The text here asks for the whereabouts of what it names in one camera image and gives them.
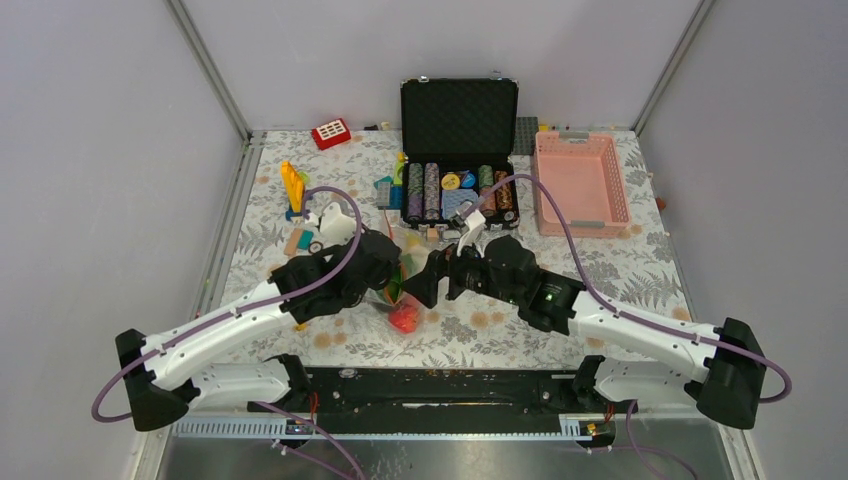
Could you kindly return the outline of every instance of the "poker chip set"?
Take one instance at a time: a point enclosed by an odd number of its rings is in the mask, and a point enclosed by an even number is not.
[[[413,79],[401,86],[401,218],[413,228],[447,228],[464,202],[476,202],[514,173],[518,84],[510,79]],[[489,228],[516,228],[515,184],[489,195]]]

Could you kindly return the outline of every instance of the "table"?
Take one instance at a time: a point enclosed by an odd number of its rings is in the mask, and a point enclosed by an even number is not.
[[[632,225],[618,238],[578,239],[580,258],[606,295],[689,320],[638,140],[633,132],[605,133],[616,139]],[[348,191],[358,202],[363,221],[376,229],[383,222],[383,213],[374,206],[373,183],[392,173],[399,151],[399,131],[357,132],[351,141],[323,152],[309,132],[268,132],[222,301],[235,300],[288,259],[283,247],[295,225],[283,216],[288,205],[279,174],[283,161],[306,172],[310,187],[329,185]],[[511,161],[517,173],[529,173],[530,157],[513,156]],[[488,232],[482,241],[514,235],[536,253],[543,268],[579,278],[566,240],[539,235],[530,186],[520,182],[517,189],[520,227],[511,232]],[[331,200],[331,195],[321,194],[313,200],[312,209],[319,210]],[[388,218],[398,226],[398,212],[389,212]],[[227,354],[223,361],[256,362],[289,353],[312,366],[556,369],[576,368],[591,354],[620,360],[643,358],[597,339],[539,332],[519,320],[515,310],[469,292],[457,301],[442,301],[435,309],[422,312],[418,329],[402,334],[388,323],[385,313],[363,302],[336,316],[314,319],[303,330],[281,331],[251,342]]]

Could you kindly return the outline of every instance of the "robotic arm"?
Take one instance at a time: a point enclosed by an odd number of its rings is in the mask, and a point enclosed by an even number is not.
[[[471,290],[516,305],[518,316],[541,331],[594,337],[658,360],[628,363],[602,356],[586,357],[568,387],[562,387],[568,390],[568,398],[576,399],[572,404],[595,408],[599,400],[610,403],[632,399],[647,404],[694,403],[719,423],[736,428],[753,427],[765,367],[741,355],[702,342],[683,341],[619,318],[601,306],[582,282],[540,268],[535,254],[512,237],[492,240],[481,253],[473,241],[484,223],[479,212],[471,214],[462,224],[466,233],[459,242],[431,252],[424,270],[404,282],[407,293],[432,308],[438,300],[438,284],[447,278],[448,300]],[[304,295],[282,304],[275,301],[283,293],[324,277],[341,262],[351,245],[348,242],[292,258],[250,293],[182,327],[150,336],[136,330],[119,335],[116,344],[123,367],[154,351],[160,352],[124,376],[136,429],[160,428],[191,409],[232,407],[248,402],[302,405],[312,387],[297,357],[282,355],[261,364],[212,362],[253,339],[356,306],[369,288],[384,288],[398,268],[400,250],[381,233],[365,230],[341,273]],[[254,308],[245,311],[246,305]],[[638,314],[654,323],[695,333],[695,338],[721,340],[762,353],[750,328],[733,319],[727,319],[723,327],[717,328],[678,322],[650,312]],[[199,326],[210,319],[222,320],[201,331]],[[422,381],[434,380],[423,378]],[[407,380],[404,385],[412,383]],[[513,391],[516,387],[517,383],[507,385],[505,390]],[[389,387],[383,388],[386,390],[383,394],[379,388],[367,389],[369,402],[404,395],[409,398],[408,391],[393,388],[390,392]],[[415,393],[415,398],[447,398],[444,394],[437,396],[434,388],[439,387],[427,387],[426,391]],[[474,395],[477,394],[467,394],[475,401],[486,399],[485,394]],[[517,398],[516,395],[524,394],[516,393],[511,398]]]

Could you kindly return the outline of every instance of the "stack of poker chips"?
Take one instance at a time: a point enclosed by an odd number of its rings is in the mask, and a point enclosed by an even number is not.
[[[408,180],[407,195],[409,197],[406,204],[406,218],[418,222],[421,221],[424,210],[424,167],[420,163],[409,165]]]
[[[492,189],[492,185],[495,184],[495,176],[492,172],[491,165],[482,165],[477,170],[477,179],[480,185],[480,196],[485,196]],[[497,213],[497,211],[495,195],[489,195],[480,206],[480,213],[482,213],[483,216],[491,217]]]
[[[506,177],[506,172],[495,172],[495,182],[500,182]],[[509,183],[501,185],[501,187],[495,192],[493,196],[495,197],[498,210],[503,212],[504,220],[508,222],[515,218],[515,209],[513,208],[512,201],[512,190],[509,188]]]
[[[439,213],[439,166],[428,163],[424,167],[424,219],[438,220]]]

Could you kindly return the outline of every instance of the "yellow toy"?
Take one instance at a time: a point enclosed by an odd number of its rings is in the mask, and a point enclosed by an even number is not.
[[[303,208],[303,179],[289,162],[283,162],[280,167],[280,175],[283,177],[283,185],[286,187],[292,212],[300,214],[301,208]]]

